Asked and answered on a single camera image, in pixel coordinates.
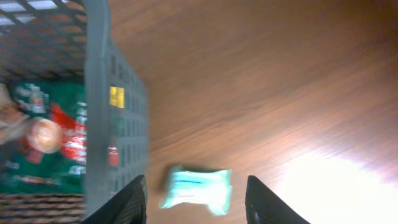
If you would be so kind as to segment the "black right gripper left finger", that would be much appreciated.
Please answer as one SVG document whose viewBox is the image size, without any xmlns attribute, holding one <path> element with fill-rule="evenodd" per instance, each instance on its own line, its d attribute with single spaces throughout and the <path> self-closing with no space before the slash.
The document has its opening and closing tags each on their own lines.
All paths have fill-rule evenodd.
<svg viewBox="0 0 398 224">
<path fill-rule="evenodd" d="M 146 178 L 138 175 L 82 224 L 146 224 Z"/>
</svg>

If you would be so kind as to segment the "teal wet wipes packet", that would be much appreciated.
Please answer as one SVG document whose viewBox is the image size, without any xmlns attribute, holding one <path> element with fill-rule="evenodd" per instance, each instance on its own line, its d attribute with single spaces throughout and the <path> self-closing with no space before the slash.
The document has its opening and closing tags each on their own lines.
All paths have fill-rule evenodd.
<svg viewBox="0 0 398 224">
<path fill-rule="evenodd" d="M 231 170 L 205 172 L 173 166 L 167 176 L 165 189 L 165 197 L 160 203 L 162 209 L 193 203 L 207 206 L 215 216 L 224 216 L 229 212 L 233 192 Z"/>
</svg>

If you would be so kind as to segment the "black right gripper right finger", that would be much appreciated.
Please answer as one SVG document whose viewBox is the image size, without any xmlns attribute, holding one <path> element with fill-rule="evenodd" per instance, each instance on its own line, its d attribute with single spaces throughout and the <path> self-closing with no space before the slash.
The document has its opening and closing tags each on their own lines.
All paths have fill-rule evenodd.
<svg viewBox="0 0 398 224">
<path fill-rule="evenodd" d="M 310 224 L 255 175 L 248 176 L 245 206 L 248 224 Z"/>
</svg>

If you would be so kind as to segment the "green Nescafe coffee bag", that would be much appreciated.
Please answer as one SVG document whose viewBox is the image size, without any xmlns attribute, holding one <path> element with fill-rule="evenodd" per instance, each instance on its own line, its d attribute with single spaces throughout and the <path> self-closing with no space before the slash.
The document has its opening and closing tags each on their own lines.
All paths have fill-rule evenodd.
<svg viewBox="0 0 398 224">
<path fill-rule="evenodd" d="M 1 192 L 83 194 L 86 90 L 78 82 L 16 82 L 1 107 Z"/>
</svg>

